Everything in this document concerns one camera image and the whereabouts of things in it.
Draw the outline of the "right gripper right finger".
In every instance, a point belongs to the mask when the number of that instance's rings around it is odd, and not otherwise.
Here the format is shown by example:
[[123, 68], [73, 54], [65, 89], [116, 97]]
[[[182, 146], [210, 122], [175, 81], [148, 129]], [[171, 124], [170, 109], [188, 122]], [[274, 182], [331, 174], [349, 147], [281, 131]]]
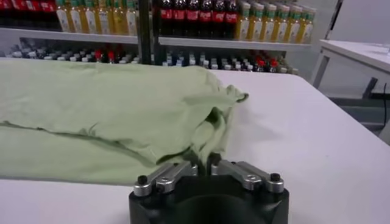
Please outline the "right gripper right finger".
[[279, 173], [267, 173], [245, 161], [227, 161], [220, 154], [212, 153], [209, 167], [210, 175], [229, 175], [248, 191], [255, 191], [259, 187], [273, 194], [284, 191], [284, 180]]

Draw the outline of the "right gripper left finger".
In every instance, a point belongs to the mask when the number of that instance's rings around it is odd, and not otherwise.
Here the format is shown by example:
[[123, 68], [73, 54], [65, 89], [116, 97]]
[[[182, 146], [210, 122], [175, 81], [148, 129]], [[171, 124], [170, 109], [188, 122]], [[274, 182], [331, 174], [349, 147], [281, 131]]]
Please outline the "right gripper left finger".
[[183, 177], [197, 176], [199, 157], [195, 153], [184, 153], [176, 157], [165, 156], [157, 169], [149, 175], [139, 175], [133, 185], [136, 197], [148, 197], [153, 192], [172, 192], [176, 183]]

